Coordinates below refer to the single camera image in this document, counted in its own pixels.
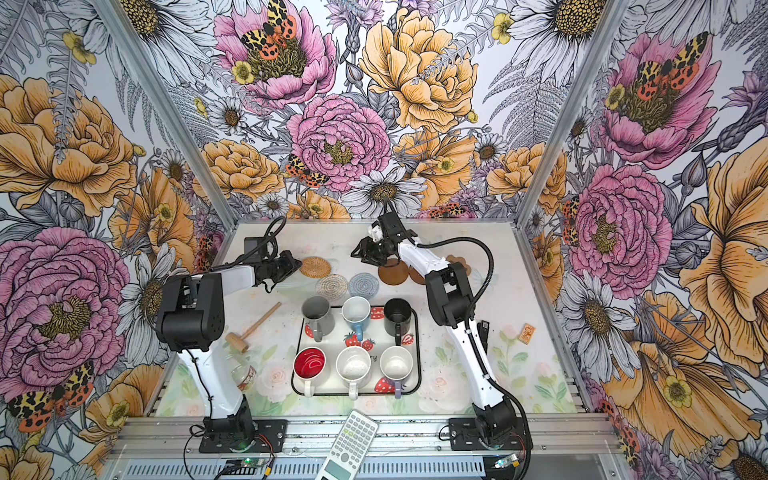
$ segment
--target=mug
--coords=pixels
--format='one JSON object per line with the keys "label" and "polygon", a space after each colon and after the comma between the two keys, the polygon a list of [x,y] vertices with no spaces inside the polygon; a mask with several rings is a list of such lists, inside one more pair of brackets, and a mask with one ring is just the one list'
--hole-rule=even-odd
{"label": "mug", "polygon": [[301,314],[306,319],[306,324],[312,329],[312,336],[316,342],[322,342],[323,335],[331,333],[336,325],[333,321],[331,304],[324,296],[315,295],[304,300]]}
{"label": "mug", "polygon": [[293,359],[293,371],[304,382],[304,396],[312,396],[312,385],[315,388],[328,378],[326,354],[321,349],[310,346],[302,350]]}
{"label": "mug", "polygon": [[410,328],[410,303],[402,298],[393,298],[384,304],[384,330],[395,337],[395,345],[402,345],[402,337]]}
{"label": "mug", "polygon": [[349,385],[349,397],[357,400],[357,392],[371,379],[371,357],[361,346],[348,346],[336,359],[336,371]]}
{"label": "mug", "polygon": [[379,357],[384,376],[395,386],[395,398],[402,393],[402,384],[413,371],[413,356],[402,346],[390,346]]}
{"label": "mug", "polygon": [[341,316],[349,328],[355,330],[357,339],[362,342],[362,332],[371,323],[371,304],[361,296],[353,296],[341,307]]}

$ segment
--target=gray mug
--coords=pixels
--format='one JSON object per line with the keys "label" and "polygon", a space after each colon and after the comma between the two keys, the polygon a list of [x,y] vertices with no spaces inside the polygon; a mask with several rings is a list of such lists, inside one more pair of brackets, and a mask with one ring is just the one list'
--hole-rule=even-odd
{"label": "gray mug", "polygon": [[315,295],[304,300],[301,314],[304,316],[305,323],[312,329],[312,336],[316,342],[322,342],[323,336],[331,333],[336,325],[331,304],[324,296]]}

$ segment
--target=calculator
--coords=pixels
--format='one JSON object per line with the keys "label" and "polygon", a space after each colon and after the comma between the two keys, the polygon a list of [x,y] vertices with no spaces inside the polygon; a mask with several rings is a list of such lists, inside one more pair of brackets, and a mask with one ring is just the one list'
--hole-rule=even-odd
{"label": "calculator", "polygon": [[379,424],[357,410],[349,414],[331,446],[331,453],[323,462],[315,480],[352,480],[376,436]]}

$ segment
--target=white mug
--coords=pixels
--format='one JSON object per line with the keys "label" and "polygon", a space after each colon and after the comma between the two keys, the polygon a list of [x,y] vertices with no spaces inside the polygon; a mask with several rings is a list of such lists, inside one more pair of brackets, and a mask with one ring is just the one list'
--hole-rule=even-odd
{"label": "white mug", "polygon": [[312,386],[317,388],[328,378],[328,359],[326,353],[316,346],[310,346],[296,354],[293,359],[293,371],[304,383],[304,396],[312,396]]}
{"label": "white mug", "polygon": [[361,346],[348,346],[336,358],[336,371],[349,385],[349,397],[357,400],[357,392],[371,379],[371,357]]}
{"label": "white mug", "polygon": [[402,393],[402,384],[413,371],[413,356],[404,347],[390,346],[379,357],[382,373],[395,386],[395,398]]}

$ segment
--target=wooden mallet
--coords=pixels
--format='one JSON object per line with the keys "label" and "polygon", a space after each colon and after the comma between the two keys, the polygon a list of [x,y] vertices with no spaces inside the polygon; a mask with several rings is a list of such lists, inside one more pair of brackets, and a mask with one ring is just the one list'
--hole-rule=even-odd
{"label": "wooden mallet", "polygon": [[242,335],[237,335],[236,333],[229,332],[227,336],[224,337],[224,339],[234,348],[235,350],[239,350],[240,353],[245,353],[246,350],[248,350],[248,343],[245,341],[248,336],[253,333],[253,331],[257,328],[259,328],[259,325],[264,323],[264,320],[269,318],[270,315],[275,313],[275,310],[280,308],[280,305],[283,305],[281,302],[275,303],[275,306],[270,308],[270,311],[267,313],[264,313],[264,316],[262,316],[256,323],[248,327],[248,330],[243,332]]}

